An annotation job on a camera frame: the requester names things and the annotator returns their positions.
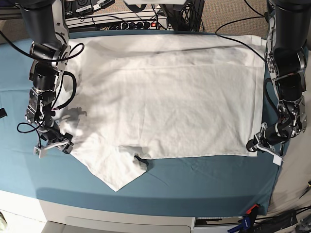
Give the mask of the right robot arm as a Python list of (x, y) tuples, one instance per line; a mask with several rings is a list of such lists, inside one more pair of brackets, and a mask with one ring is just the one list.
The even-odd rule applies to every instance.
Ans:
[[(73, 136), (62, 134), (53, 119), (56, 110), (67, 107), (76, 94), (74, 75), (65, 70), (72, 59), (69, 45), (69, 29), (65, 21), (63, 0), (19, 0), (21, 15), (32, 39), (29, 56), (34, 60), (29, 73), (33, 87), (29, 93), (29, 104), (25, 118), (39, 136), (34, 155), (42, 158), (47, 150), (57, 148), (65, 154), (72, 151)], [(73, 82), (71, 97), (56, 106), (64, 76)]]

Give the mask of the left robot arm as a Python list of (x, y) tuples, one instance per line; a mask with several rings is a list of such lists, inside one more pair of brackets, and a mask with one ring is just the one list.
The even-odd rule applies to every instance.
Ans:
[(269, 24), (267, 51), (262, 60), (266, 63), (278, 103), (274, 105), (268, 92), (264, 96), (277, 116), (271, 126), (262, 123), (260, 132), (249, 140), (249, 152), (267, 152), (273, 155), (273, 163), (282, 164), (284, 144), (304, 132), (307, 113), (303, 92), (306, 91), (305, 47), (311, 21), (309, 0), (269, 0), (267, 12), (258, 13)]

